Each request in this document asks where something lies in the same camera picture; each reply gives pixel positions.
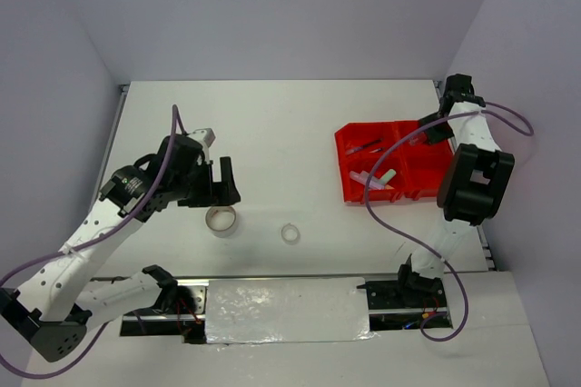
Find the small clear tape roll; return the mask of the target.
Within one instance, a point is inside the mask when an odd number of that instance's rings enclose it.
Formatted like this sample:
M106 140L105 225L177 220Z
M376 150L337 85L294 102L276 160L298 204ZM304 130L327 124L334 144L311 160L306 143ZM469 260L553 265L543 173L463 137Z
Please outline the small clear tape roll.
M281 239L289 245L294 245L300 241L299 228L292 224L286 223L281 227Z

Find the blue pen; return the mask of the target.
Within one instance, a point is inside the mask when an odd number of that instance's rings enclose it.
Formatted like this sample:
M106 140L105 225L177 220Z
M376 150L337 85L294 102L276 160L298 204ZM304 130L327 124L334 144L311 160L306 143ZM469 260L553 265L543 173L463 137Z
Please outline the blue pen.
M378 138L378 139L372 140L368 143L359 144L357 146L353 146L353 147L347 149L345 151L345 155L352 155L352 154L359 153L362 151L368 151L368 152L372 152L372 153L377 152L378 150L381 150L381 146L380 146L381 144L382 144L382 139Z
M368 154L374 154L374 153L379 153L384 151L384 147L382 146L371 146L371 147L355 147L352 149L349 149L346 151L346 155L350 156L350 155L354 155L354 154L360 154L360 153L368 153Z

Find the large tape roll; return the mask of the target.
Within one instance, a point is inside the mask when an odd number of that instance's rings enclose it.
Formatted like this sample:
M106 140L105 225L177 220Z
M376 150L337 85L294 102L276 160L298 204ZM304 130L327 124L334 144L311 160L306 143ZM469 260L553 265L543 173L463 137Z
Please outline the large tape roll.
M206 212L204 221L213 236L228 238L237 230L238 214L232 206L213 206Z

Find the blue spray bottle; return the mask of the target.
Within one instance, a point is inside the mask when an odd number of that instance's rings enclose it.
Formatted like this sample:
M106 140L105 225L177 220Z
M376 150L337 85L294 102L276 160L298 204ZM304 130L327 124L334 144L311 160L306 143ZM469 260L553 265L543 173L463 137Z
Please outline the blue spray bottle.
M428 138L427 138L426 134L424 132L422 132L420 134L416 134L414 137L411 137L409 139L409 145L410 146L421 145L421 144L424 144L427 140L428 140Z

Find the pink highlighter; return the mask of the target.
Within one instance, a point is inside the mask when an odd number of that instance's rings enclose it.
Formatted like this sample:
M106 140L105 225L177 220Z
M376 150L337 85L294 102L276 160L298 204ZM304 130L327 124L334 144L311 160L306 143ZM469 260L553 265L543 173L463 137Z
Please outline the pink highlighter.
M384 184L380 179L374 176L370 176L367 172L356 173L354 171L350 171L349 177L352 181L362 185L369 183L370 180L376 180L377 182ZM384 190L393 190L393 187L390 186L389 184L384 185L385 185Z

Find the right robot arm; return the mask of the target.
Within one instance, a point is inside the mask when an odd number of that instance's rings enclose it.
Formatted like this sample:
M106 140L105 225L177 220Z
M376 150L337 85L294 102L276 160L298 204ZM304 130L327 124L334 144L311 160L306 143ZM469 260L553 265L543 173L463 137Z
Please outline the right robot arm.
M426 130L411 140L413 144L433 145L452 138L456 151L438 188L442 223L428 238L429 248L419 247L399 267L395 296L405 306L438 292L444 262L472 228L494 217L500 207L515 158L493 139L486 108L472 77L453 74L446 79L438 110L419 120Z

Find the green highlighter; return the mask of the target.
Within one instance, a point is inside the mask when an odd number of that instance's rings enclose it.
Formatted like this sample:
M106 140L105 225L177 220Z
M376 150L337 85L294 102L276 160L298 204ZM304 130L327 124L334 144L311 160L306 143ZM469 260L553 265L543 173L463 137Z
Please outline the green highlighter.
M397 172L394 169L389 169L381 176L380 180L384 184L388 184L396 176L396 174Z

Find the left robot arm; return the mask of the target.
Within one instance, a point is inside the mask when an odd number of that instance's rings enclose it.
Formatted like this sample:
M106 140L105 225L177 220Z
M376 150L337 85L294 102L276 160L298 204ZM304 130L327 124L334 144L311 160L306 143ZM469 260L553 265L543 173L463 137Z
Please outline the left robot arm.
M195 301L159 265L142 268L98 289L88 283L108 258L170 203L180 207L230 206L241 199L231 158L220 160L221 178L212 176L210 129L167 136L155 154L115 171L80 227L54 259L14 289L1 289L1 316L47 362L59 362L92 329L132 311L167 313Z

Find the purple highlighter cap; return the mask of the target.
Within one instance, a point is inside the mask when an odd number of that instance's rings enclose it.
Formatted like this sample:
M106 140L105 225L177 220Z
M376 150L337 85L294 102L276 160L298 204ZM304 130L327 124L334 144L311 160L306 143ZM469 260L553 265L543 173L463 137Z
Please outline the purple highlighter cap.
M369 181L369 188L373 189L373 190L384 190L385 185L377 182L376 180L370 180Z

